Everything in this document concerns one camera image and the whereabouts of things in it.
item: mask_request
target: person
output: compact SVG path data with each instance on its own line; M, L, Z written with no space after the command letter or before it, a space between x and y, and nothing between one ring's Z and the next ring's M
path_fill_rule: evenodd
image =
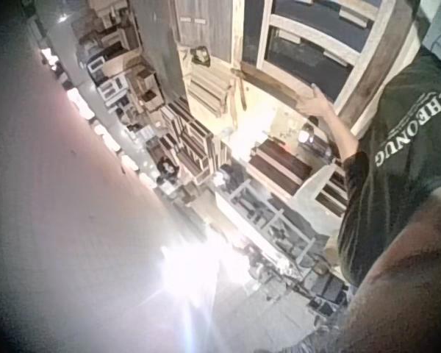
M387 84L361 140L317 87L297 108L322 117L344 161L338 251L358 287L308 352L441 352L441 61L421 49Z

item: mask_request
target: wooden cabinet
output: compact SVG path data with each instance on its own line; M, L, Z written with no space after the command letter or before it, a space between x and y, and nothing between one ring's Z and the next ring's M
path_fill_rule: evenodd
M179 44L206 46L228 63L232 52L232 0L174 0Z

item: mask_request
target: ceiling light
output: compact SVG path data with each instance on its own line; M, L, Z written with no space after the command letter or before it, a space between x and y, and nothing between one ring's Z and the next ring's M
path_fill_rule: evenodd
M68 18L68 16L66 14L62 15L59 17L59 19L57 20L57 23L61 24L63 21L65 21Z
M133 171L138 171L139 170L139 166L136 164L136 162L134 162L134 160L128 156L127 154L125 154L124 156L121 157L121 160L123 161L123 164L127 167L127 168L131 168Z
M77 90L76 88L72 88L71 90L68 90L67 97L77 106L80 115L83 118L90 120L95 116L95 113L90 109L90 107L88 107L87 102L82 98L82 96L80 96L79 90Z

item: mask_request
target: wooden plank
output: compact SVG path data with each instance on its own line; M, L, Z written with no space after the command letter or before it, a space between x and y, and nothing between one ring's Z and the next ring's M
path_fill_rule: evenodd
M264 175L268 176L271 181L273 181L291 196L293 196L297 192L297 190L299 190L300 185L298 183L289 179L268 162L263 160L260 156L253 156L248 163L252 164L252 166L258 169Z
M242 61L240 67L245 74L245 81L282 101L288 107L295 108L297 94L291 87L251 64Z
M265 140L265 142L259 145L258 149L264 151L264 153L285 167L293 175L296 175L301 180L299 184L310 177L312 172L310 165L299 160L272 140Z
M288 177L292 181L297 182L299 185L301 185L304 182L301 178L299 178L297 175L295 175L292 171L289 171L286 167L279 164L278 161L276 161L273 158L271 158L270 156L268 156L261 149L257 149L257 155L259 155L266 162L270 163L274 168L278 169L280 172L282 172L286 177Z
M279 185L277 185L273 180L269 179L252 164L247 165L247 173L250 174L255 180L259 181L262 185L264 185L268 190L271 190L271 193L276 195L285 204L287 204L292 197L289 193L283 190Z
M298 35L294 35L293 33L290 33L288 31L284 31L283 29L278 29L277 35L278 37L288 40L290 42L301 44L301 37L299 37Z
M413 22L412 4L384 0L359 62L335 102L335 111L352 127L392 68Z
M278 68L276 65L269 63L268 61L263 62L262 70L268 75L283 82L286 86L289 86L289 88L291 88L294 92L294 97L312 96L313 94L311 87L307 83L302 82L300 79L295 78L293 75Z
M206 104L208 104L215 111L220 110L221 101L213 93L209 92L205 87L201 86L196 81L192 81L188 90L196 94L200 99L202 99Z
M362 28L366 28L368 26L368 19L366 17L361 16L357 13L352 13L350 10L347 9L342 8L340 10L340 17L351 21Z
M273 8L273 0L265 0L263 7L262 31L259 35L257 67L262 68L265 61L266 44L268 43L268 32L270 30L271 9Z
M196 101L198 101L203 107L205 107L206 109L208 109L212 114L214 114L216 117L220 117L221 114L216 111L213 107L211 107L211 105L209 105L208 102L204 101L205 97L200 97L198 96L198 91L193 91L191 88L188 88L188 95L193 97Z
M245 0L234 0L232 8L232 66L240 70L243 51L243 19L245 17Z
M353 10L360 15L375 21L379 8L363 0L331 0L344 8Z
M198 0L207 21L206 43L213 57L230 63L232 59L232 0Z
M322 33L321 31L317 31L312 27L306 26L305 24L301 24L300 22L296 22L290 20L289 18L278 15L271 15L270 25L283 29L284 31L292 33L300 38L307 39L308 41L321 46L351 65L355 65L356 61L358 60L359 53L356 50L340 42L339 40L336 40L329 35Z

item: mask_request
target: wooden frame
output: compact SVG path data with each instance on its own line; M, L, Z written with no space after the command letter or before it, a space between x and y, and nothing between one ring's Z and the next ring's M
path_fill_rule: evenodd
M273 81L274 87L272 88L277 93L273 95L276 98L278 94L285 96L287 100L285 103L294 107L295 104L290 101L291 99L294 100L297 95L309 96L312 90L307 83L265 60L268 34L270 27L274 26L291 34L291 39L304 38L311 41L322 47L327 57L341 65L353 66L353 70L334 102L335 112L347 126L352 127L371 102L400 52L413 22L414 9L407 1L399 0L383 0L380 8L362 0L331 1L341 5L345 12L347 9L350 10L350 15L355 15L358 19L374 21L361 53L312 27L271 14L273 0L265 0L254 80L262 80L265 85ZM244 68L253 71L249 65L242 63L242 69Z
M359 57L359 53L356 50L312 27L278 15L270 16L270 26L283 29L297 37L307 39L309 42L321 46L326 51L330 51L333 55L336 55L348 64L356 65L356 61Z

